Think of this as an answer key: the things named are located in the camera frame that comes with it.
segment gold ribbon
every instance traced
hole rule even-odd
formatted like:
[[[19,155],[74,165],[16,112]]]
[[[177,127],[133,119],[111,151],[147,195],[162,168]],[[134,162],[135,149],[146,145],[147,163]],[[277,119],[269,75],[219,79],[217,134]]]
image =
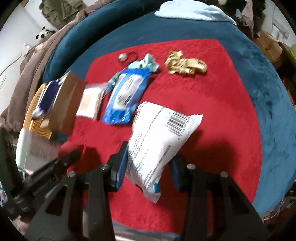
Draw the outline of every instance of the gold ribbon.
[[[196,58],[181,58],[182,51],[171,51],[168,54],[168,59],[165,61],[169,74],[179,72],[180,74],[194,74],[195,71],[205,73],[207,65],[204,61]]]

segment red cloth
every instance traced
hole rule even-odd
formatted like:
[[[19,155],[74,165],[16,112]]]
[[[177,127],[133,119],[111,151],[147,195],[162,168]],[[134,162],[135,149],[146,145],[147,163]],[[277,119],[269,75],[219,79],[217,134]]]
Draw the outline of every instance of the red cloth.
[[[163,63],[172,50],[182,50],[184,58],[203,60],[207,73],[168,74]],[[108,81],[123,68],[117,61],[119,54],[132,51],[138,53],[139,59],[151,53],[160,64],[159,72],[150,77],[151,84],[141,103],[149,101],[186,115],[203,114],[201,125],[180,153],[205,171],[227,171],[252,202],[261,170],[259,126],[252,101],[222,45],[216,40],[181,40],[127,48],[96,59],[89,68],[86,82]],[[74,132],[62,151],[67,151],[73,143],[83,145],[83,157],[74,169],[91,170],[118,152],[122,141],[131,135],[131,124],[109,126],[101,121],[77,118]],[[187,196],[177,193],[173,187],[168,167],[160,180],[160,189],[160,200],[153,204],[125,179],[119,192],[109,195],[113,220],[136,229],[180,233]]]

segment screw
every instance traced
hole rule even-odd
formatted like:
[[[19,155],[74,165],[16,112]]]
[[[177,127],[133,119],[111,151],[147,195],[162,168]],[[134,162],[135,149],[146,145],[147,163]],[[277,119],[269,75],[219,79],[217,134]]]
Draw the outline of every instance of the screw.
[[[192,164],[192,163],[190,163],[190,164],[187,165],[187,168],[188,168],[189,170],[194,170],[194,169],[195,169],[195,165]]]
[[[101,165],[102,170],[107,170],[108,168],[109,168],[109,165],[107,163]]]
[[[67,173],[67,177],[74,177],[76,175],[76,172],[70,171]]]
[[[228,177],[228,173],[225,172],[225,171],[222,171],[222,172],[220,172],[220,176],[221,177],[224,177],[224,178],[227,178]]]

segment panda plush toy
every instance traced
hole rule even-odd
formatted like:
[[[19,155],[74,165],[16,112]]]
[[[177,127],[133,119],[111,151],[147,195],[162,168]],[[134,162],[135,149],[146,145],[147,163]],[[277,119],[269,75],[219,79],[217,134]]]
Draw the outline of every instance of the panda plush toy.
[[[36,36],[36,39],[43,39],[45,36],[47,36],[49,33],[54,32],[55,31],[51,31],[49,29],[46,29],[45,26],[42,28],[41,32]]]

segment olive green jacket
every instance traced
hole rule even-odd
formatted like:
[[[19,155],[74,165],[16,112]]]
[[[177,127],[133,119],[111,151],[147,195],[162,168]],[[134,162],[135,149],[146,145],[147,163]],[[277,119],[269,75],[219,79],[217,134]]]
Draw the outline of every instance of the olive green jacket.
[[[75,18],[75,13],[85,8],[81,0],[42,0],[39,9],[43,16],[57,29]]]

